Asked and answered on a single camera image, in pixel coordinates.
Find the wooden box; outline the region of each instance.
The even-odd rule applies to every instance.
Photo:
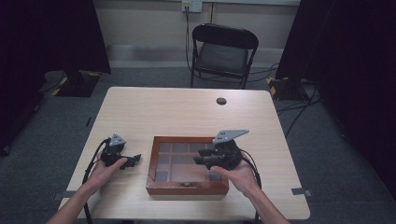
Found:
[[[146,189],[150,195],[226,195],[228,179],[197,165],[198,150],[213,148],[213,137],[155,136]]]

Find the black curtain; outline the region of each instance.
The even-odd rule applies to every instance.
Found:
[[[0,147],[48,71],[110,73],[92,0],[0,3]]]
[[[276,78],[319,83],[347,139],[396,198],[396,1],[302,0]]]

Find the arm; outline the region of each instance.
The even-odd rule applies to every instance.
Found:
[[[101,188],[120,167],[127,162],[126,158],[119,159],[113,165],[106,167],[102,161],[98,161],[87,182],[78,188],[76,193],[64,204],[64,206],[51,217],[47,224],[51,223],[75,223],[78,214],[85,203],[99,188]]]
[[[212,166],[210,170],[229,178],[235,187],[250,199],[263,223],[289,223],[260,189],[253,171],[247,162],[241,161],[241,163],[231,171],[218,166]]]

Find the wall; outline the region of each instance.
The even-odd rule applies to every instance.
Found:
[[[260,41],[255,62],[277,63],[298,7],[278,1],[288,6],[203,2],[202,13],[189,15],[190,32],[196,25],[211,21],[248,29]],[[184,58],[187,21],[180,1],[101,0],[94,3],[107,45],[129,45],[142,50],[173,49]]]

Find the wooden table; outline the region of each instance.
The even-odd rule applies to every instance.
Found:
[[[223,97],[226,105],[216,100]],[[271,96],[267,91],[113,87],[108,90],[67,190],[81,185],[98,145],[113,133],[127,143],[125,156],[142,154],[134,168],[119,170],[89,200],[93,218],[247,220],[250,201],[230,183],[225,197],[150,196],[146,191],[154,136],[216,136],[249,129],[235,139],[255,160],[262,188],[288,219],[310,216]]]

